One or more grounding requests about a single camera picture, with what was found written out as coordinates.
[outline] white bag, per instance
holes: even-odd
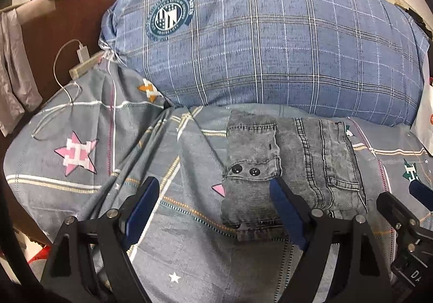
[[[433,87],[430,85],[429,60],[426,56],[423,64],[424,88],[416,118],[411,132],[433,154]]]

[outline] red object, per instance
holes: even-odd
[[[48,255],[50,254],[51,247],[45,246],[42,248],[38,254],[36,254],[32,259],[28,261],[30,264],[32,261],[38,260],[38,259],[48,259]]]

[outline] pink star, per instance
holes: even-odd
[[[90,172],[97,173],[89,154],[95,149],[98,139],[87,141],[82,144],[75,132],[72,132],[71,138],[66,140],[66,146],[55,149],[54,152],[63,158],[63,165],[66,166],[64,175],[68,176],[77,166],[81,166]]]

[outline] wooden headboard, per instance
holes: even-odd
[[[87,45],[90,55],[99,51],[98,38],[102,16],[115,1],[32,0],[17,8],[25,51],[43,103],[59,89],[53,77],[53,61],[60,47],[68,40],[76,38],[83,45]],[[79,63],[77,49],[77,43],[68,45],[57,60],[56,75],[62,84],[71,80],[69,69]],[[5,152],[31,116],[32,114],[26,113],[14,132],[7,137],[0,134],[0,183],[14,227],[33,240],[50,244],[48,238],[15,199],[3,173]]]

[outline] folded jeans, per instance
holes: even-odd
[[[269,196],[269,181],[276,176],[311,208],[330,216],[365,213],[361,173],[343,122],[233,110],[227,141],[221,219],[237,230],[240,241],[285,236]]]

